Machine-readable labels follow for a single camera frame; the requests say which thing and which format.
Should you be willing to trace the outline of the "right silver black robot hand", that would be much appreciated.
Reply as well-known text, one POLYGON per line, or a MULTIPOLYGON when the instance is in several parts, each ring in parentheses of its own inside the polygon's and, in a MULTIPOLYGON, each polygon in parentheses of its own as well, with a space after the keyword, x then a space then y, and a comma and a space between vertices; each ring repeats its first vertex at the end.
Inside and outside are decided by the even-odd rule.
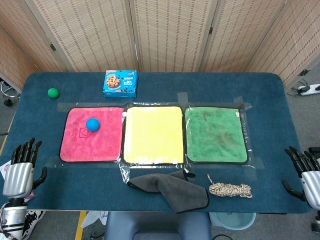
POLYGON ((282 179, 284 189, 293 197, 307 202, 308 205, 320 210, 320 149, 310 147, 308 151, 299 152, 295 147, 286 148, 285 153, 290 157, 300 179, 303 191, 294 190, 287 180, 282 179))

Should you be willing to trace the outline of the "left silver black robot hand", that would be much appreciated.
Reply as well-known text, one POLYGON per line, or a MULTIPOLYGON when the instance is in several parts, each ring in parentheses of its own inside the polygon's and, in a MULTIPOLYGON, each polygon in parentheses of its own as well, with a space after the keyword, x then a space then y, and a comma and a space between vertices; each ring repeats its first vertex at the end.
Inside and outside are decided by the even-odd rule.
POLYGON ((23 145, 18 145, 7 167, 2 194, 8 199, 24 199, 33 190, 45 182, 48 168, 44 166, 40 177, 35 180, 35 166, 42 141, 31 138, 23 145))

